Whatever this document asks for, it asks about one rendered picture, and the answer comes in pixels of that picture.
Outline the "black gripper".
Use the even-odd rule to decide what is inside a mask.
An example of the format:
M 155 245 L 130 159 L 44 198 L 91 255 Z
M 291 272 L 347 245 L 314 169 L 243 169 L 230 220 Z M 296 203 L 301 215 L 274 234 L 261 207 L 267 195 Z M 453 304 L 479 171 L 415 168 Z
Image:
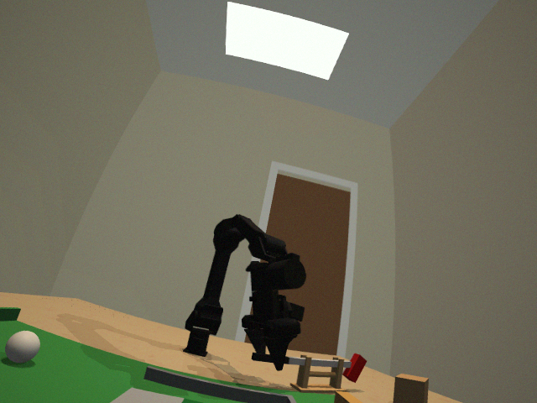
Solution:
M 300 334 L 300 323 L 279 313 L 280 299 L 278 290 L 252 291 L 253 314 L 242 319 L 255 352 L 265 354 L 267 346 L 277 371 L 283 369 L 289 343 Z

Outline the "red putter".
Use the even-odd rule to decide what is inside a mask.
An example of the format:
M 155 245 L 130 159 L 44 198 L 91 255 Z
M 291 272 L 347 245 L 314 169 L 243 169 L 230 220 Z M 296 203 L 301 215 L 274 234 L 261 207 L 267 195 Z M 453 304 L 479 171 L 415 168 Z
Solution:
M 270 354 L 255 353 L 255 352 L 253 352 L 251 360 L 268 362 L 268 363 L 273 362 Z M 343 370 L 342 375 L 345 376 L 345 378 L 347 378 L 351 382 L 356 383 L 366 362 L 367 360 L 365 360 L 361 354 L 359 355 L 357 353 L 353 353 L 349 361 L 344 360 L 344 364 L 343 364 L 344 370 Z M 298 365 L 305 366 L 305 359 L 298 358 L 298 357 L 285 356 L 284 364 L 292 364 L 292 365 L 298 364 Z M 335 368 L 337 367 L 337 365 L 338 365 L 338 360 L 329 360 L 329 359 L 311 359 L 311 363 L 310 363 L 310 366 L 316 366 L 316 367 L 321 366 L 321 367 Z

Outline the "white ball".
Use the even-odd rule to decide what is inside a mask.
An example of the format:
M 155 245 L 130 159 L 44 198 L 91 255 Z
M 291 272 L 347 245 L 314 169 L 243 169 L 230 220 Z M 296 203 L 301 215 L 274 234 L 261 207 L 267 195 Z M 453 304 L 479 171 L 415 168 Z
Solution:
M 16 363 L 24 363 L 33 359 L 39 351 L 40 342 L 34 332 L 17 332 L 6 342 L 7 357 Z

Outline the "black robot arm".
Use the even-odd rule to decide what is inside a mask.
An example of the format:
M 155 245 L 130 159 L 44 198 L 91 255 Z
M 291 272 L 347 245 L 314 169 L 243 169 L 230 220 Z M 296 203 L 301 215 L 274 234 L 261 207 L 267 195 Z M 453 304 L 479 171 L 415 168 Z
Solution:
M 300 256 L 288 253 L 283 240 L 267 235 L 250 218 L 240 214 L 222 220 L 214 229 L 213 244 L 216 251 L 204 296 L 196 303 L 185 323 L 190 336 L 183 352 L 202 357 L 208 354 L 206 346 L 209 335 L 216 336 L 222 323 L 223 308 L 219 300 L 228 262 L 231 253 L 244 239 L 249 242 L 248 249 L 253 257 L 268 261 L 251 261 L 246 268 L 247 272 L 250 271 L 252 291 L 293 290 L 304 285 L 306 273 Z M 302 322 L 304 312 L 304 307 L 287 302 L 286 296 L 279 300 L 282 318 Z

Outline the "tan cube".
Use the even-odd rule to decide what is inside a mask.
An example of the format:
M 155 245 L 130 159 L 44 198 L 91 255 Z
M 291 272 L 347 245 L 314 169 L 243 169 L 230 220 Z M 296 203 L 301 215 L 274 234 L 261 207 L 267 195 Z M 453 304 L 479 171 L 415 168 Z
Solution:
M 393 403 L 428 403 L 429 379 L 399 374 L 394 382 Z

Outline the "green mat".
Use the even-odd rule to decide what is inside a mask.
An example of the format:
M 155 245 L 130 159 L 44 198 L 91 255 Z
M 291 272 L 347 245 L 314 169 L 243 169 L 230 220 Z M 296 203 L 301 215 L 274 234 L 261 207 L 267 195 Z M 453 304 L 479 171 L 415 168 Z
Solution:
M 40 347 L 33 359 L 16 363 L 7 357 L 5 346 L 21 331 L 34 332 Z M 131 387 L 201 403 L 247 403 L 143 379 L 148 366 L 219 384 L 292 395 L 296 403 L 334 403 L 335 399 L 335 395 L 270 389 L 175 371 L 93 348 L 24 322 L 0 321 L 0 403 L 111 403 Z

